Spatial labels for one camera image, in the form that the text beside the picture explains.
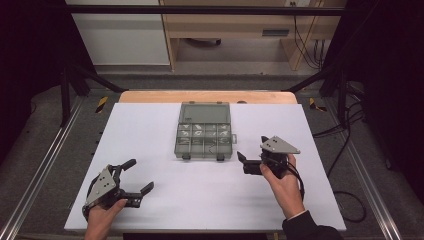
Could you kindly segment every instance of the white table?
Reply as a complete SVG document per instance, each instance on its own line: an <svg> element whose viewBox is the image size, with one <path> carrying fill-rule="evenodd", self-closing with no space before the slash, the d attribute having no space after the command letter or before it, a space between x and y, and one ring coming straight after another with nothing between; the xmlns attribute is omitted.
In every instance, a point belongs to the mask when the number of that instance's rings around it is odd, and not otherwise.
<svg viewBox="0 0 424 240"><path fill-rule="evenodd" d="M301 150L297 168L304 203L315 222L346 230L303 109L298 104L230 104L231 159L183 161L174 154L180 103L117 103L75 200L65 229L85 231L81 213L91 180L107 165L137 164L121 174L121 188L155 188L138 209L125 208L112 228L122 232L275 232L284 215L262 176L245 175L236 151L259 159L260 137L277 135Z"/></svg>

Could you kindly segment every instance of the plastic organizer box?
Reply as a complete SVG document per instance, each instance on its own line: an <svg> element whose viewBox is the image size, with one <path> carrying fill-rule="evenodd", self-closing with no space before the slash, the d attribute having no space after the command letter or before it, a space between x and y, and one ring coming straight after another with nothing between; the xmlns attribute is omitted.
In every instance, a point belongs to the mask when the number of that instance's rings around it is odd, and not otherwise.
<svg viewBox="0 0 424 240"><path fill-rule="evenodd" d="M233 153L230 105L228 103L181 104L175 141L177 158L229 159Z"/></svg>

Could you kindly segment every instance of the white cabinet door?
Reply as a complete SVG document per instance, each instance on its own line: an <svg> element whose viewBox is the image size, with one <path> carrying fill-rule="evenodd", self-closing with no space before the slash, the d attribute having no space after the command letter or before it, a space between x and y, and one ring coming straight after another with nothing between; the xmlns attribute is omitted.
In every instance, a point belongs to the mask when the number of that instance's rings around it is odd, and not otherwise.
<svg viewBox="0 0 424 240"><path fill-rule="evenodd" d="M66 0L67 4L158 5L157 0ZM94 65L169 65L159 14L72 14Z"/></svg>

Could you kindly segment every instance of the gray floor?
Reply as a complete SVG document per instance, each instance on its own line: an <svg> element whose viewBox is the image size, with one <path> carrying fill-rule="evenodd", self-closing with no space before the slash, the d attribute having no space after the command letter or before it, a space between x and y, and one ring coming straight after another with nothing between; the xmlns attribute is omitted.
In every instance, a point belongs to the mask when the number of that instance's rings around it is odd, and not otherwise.
<svg viewBox="0 0 424 240"><path fill-rule="evenodd" d="M306 64L298 72L288 70L287 59L284 58L278 41L264 43L257 40L225 40L221 46L183 42L181 47L175 72L146 67L149 71L143 73L125 72L116 68L113 71L106 69L108 71L102 73L112 82L130 89L280 90L305 79L315 71L308 69ZM80 114L20 227L18 236L21 239L36 239L35 236L39 239L71 239L71 236L80 238L78 234L63 230L63 226L96 150L96 141L100 140L113 103L119 98L119 94L102 89L95 83L89 84L93 90L88 97L77 99L83 100ZM317 96L319 84L311 85L297 94L313 133L336 124L329 111L309 107L311 96L315 97L318 106L331 108L335 104L333 98L321 99ZM105 108L102 113L95 113L103 96L109 97ZM13 214L60 130L59 88L41 93L32 101L34 113L0 168L0 223L3 226ZM349 97L348 103L352 102L354 100ZM423 205L401 173L386 169L384 156L366 123L358 121L352 126L351 141L403 239L424 239ZM336 134L317 138L315 142L323 165L328 169L343 145L343 138ZM343 235L347 239L386 239L351 162L348 152L342 154L330 176L330 183L333 190L349 191L357 195L364 202L368 214L361 223L346 222L347 231ZM336 198L344 216L360 217L362 209L356 201L342 195L337 195Z"/></svg>

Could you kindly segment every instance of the human hand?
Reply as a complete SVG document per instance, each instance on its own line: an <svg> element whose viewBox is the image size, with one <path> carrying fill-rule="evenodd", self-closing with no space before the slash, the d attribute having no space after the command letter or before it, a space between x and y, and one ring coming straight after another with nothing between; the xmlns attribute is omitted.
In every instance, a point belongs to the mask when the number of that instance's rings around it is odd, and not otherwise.
<svg viewBox="0 0 424 240"><path fill-rule="evenodd" d="M85 240L103 240L107 238L109 229L116 215L125 207L127 199L117 201L108 210L95 206L88 215L88 226L85 232Z"/></svg>
<svg viewBox="0 0 424 240"><path fill-rule="evenodd" d="M296 167L296 158L293 154L287 155L289 162ZM305 211L302 197L299 191L299 184L296 176L290 171L285 171L282 178L278 179L265 164L260 165L262 175L268 181L274 193L275 199L283 209L284 216L290 219Z"/></svg>

